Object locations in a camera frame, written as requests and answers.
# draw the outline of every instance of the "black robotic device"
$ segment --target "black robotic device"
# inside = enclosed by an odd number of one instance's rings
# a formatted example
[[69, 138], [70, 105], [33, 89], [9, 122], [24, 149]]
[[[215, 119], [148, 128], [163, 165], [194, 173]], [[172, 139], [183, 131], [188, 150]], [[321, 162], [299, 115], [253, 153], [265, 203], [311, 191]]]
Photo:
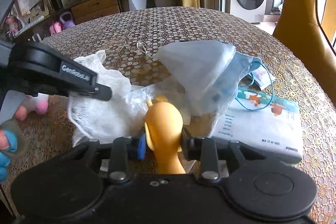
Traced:
[[[0, 23], [14, 0], [2, 0]], [[8, 90], [100, 100], [112, 96], [97, 74], [50, 47], [0, 41], [0, 106]], [[14, 180], [11, 196], [18, 223], [314, 223], [307, 215], [317, 189], [304, 172], [239, 141], [224, 146], [182, 132], [186, 160], [201, 162], [199, 175], [135, 174], [137, 138], [100, 145], [91, 140], [27, 170]], [[110, 159], [100, 177], [102, 159]], [[218, 160], [226, 160], [222, 178]]]

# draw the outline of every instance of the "blue glove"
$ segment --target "blue glove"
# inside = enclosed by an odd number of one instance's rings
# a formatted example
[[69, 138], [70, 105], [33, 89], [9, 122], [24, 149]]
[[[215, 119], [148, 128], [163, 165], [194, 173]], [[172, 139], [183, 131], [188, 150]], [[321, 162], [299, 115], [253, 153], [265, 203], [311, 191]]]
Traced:
[[[17, 149], [16, 135], [8, 130], [4, 130], [4, 133], [10, 144], [10, 147], [9, 149], [7, 149], [7, 151], [15, 152]], [[6, 176], [7, 176], [7, 170], [5, 167], [8, 166], [10, 162], [11, 162], [11, 159], [0, 152], [0, 182], [5, 181]]]

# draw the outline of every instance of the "picture frame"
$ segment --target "picture frame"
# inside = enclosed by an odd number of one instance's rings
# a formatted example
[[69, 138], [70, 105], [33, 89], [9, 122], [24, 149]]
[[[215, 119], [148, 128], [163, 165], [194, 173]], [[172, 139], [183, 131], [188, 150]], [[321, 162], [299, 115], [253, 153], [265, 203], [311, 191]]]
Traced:
[[48, 1], [40, 0], [30, 9], [30, 22], [38, 17], [49, 15]]

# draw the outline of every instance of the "wooden drawer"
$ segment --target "wooden drawer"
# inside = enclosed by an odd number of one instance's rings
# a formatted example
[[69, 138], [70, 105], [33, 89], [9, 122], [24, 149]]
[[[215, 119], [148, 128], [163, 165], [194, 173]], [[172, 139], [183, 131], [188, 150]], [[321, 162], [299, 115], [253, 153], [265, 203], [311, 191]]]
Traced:
[[86, 16], [93, 12], [105, 9], [110, 6], [117, 5], [117, 0], [88, 0], [84, 3], [81, 3], [75, 7], [71, 8], [71, 12], [75, 19], [79, 17]]
[[114, 6], [107, 7], [105, 9], [99, 10], [99, 11], [95, 11], [91, 14], [87, 14], [87, 15], [84, 15], [82, 17], [75, 18], [75, 22], [76, 22], [76, 24], [80, 24], [80, 23], [83, 23], [83, 22], [90, 21], [92, 19], [96, 19], [96, 18], [100, 18], [100, 17], [104, 17], [104, 16], [109, 16], [109, 15], [113, 15], [113, 14], [118, 14], [118, 13], [120, 13], [119, 6], [114, 5]]

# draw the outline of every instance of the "bolt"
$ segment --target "bolt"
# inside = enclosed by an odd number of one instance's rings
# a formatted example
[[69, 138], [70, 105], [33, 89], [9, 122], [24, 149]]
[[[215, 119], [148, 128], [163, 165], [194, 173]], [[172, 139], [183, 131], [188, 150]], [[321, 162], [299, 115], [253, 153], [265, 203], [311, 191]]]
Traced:
[[218, 179], [219, 175], [213, 171], [205, 171], [202, 173], [202, 177], [206, 180], [216, 180]]
[[151, 182], [149, 183], [149, 185], [150, 185], [150, 186], [157, 187], [157, 186], [160, 185], [160, 183], [158, 183], [157, 181], [151, 181]]
[[113, 181], [123, 181], [127, 177], [125, 172], [115, 171], [110, 173], [110, 179]]
[[160, 179], [159, 182], [160, 182], [160, 184], [168, 184], [169, 183], [169, 181], [165, 180], [165, 179]]

